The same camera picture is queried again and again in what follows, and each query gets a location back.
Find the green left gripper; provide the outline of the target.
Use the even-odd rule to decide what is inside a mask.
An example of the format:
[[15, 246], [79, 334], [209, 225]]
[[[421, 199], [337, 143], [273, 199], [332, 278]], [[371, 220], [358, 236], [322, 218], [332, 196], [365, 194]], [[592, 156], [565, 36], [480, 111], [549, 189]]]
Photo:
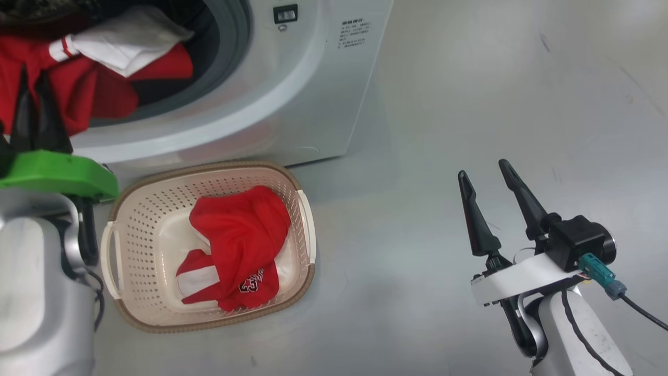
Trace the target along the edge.
[[[73, 147], [47, 74], [40, 75], [35, 92], [39, 100], [39, 117], [29, 88], [27, 68], [23, 66], [10, 134], [10, 146], [18, 154], [10, 162], [2, 162], [1, 188], [101, 201], [115, 199], [119, 195], [119, 186], [111, 171], [95, 160], [65, 154], [72, 153]], [[36, 150], [32, 151], [37, 120]]]

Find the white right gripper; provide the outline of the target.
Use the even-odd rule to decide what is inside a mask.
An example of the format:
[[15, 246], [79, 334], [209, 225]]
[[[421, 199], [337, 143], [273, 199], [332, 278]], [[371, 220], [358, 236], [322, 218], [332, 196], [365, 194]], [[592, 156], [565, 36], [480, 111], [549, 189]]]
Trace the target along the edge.
[[535, 242], [534, 255], [512, 265], [499, 250], [501, 243], [492, 233], [476, 202], [476, 191], [464, 170], [458, 173], [466, 228], [472, 255], [486, 258], [488, 271], [499, 271], [471, 281], [471, 292], [477, 304], [491, 304], [521, 293], [543, 288], [580, 274], [581, 269], [565, 272], [546, 254], [550, 227], [562, 220], [557, 213], [548, 213], [527, 184], [506, 159], [498, 161], [509, 190], [513, 192], [527, 225], [528, 240]]

